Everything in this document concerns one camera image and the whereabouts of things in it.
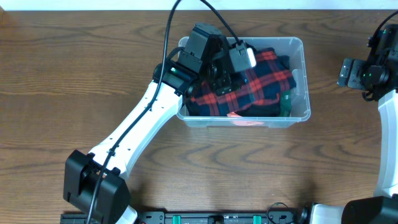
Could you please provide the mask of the pink printed t-shirt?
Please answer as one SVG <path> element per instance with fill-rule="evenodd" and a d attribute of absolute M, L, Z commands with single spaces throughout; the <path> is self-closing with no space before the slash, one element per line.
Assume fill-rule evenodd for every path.
<path fill-rule="evenodd" d="M 229 121 L 232 124 L 237 125 L 237 126 L 263 126 L 264 125 L 264 122 L 262 122 L 262 121 L 245 118 L 245 117 L 240 116 L 234 112 L 228 113 L 227 117 L 229 118 Z"/>

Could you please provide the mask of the dark green garment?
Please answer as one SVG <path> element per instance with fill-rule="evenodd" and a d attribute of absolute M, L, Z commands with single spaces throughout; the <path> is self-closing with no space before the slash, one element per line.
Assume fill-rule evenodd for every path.
<path fill-rule="evenodd" d="M 291 91 L 287 90 L 280 94 L 280 117 L 289 117 L 292 109 L 290 97 Z"/>

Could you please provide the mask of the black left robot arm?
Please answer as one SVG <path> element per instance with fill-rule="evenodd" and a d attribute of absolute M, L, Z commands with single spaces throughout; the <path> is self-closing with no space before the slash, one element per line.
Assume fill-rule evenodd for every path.
<path fill-rule="evenodd" d="M 65 162 L 64 199 L 83 212 L 81 223 L 134 223 L 127 180 L 159 129 L 208 81 L 224 95 L 240 84 L 239 72 L 256 64 L 245 41 L 230 42 L 217 28 L 195 24 L 187 43 L 165 51 L 152 81 L 122 123 L 88 153 L 73 151 Z"/>

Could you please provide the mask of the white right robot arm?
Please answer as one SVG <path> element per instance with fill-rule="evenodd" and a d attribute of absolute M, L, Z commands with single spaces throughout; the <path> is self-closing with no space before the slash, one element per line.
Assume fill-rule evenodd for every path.
<path fill-rule="evenodd" d="M 374 194 L 343 207 L 312 205 L 312 224 L 397 223 L 397 60 L 367 63 L 361 82 L 370 99 L 377 101 L 381 119 L 381 161 Z"/>

